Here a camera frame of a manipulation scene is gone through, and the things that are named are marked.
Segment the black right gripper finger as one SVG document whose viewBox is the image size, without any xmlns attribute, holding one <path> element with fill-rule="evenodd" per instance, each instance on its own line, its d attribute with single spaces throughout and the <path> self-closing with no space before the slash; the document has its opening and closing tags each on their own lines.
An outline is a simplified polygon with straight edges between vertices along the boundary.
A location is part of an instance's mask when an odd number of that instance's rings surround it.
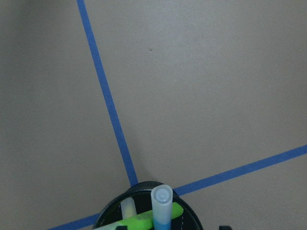
<svg viewBox="0 0 307 230">
<path fill-rule="evenodd" d="M 222 225 L 219 226 L 219 230 L 233 230 L 231 226 L 228 225 Z"/>
</svg>

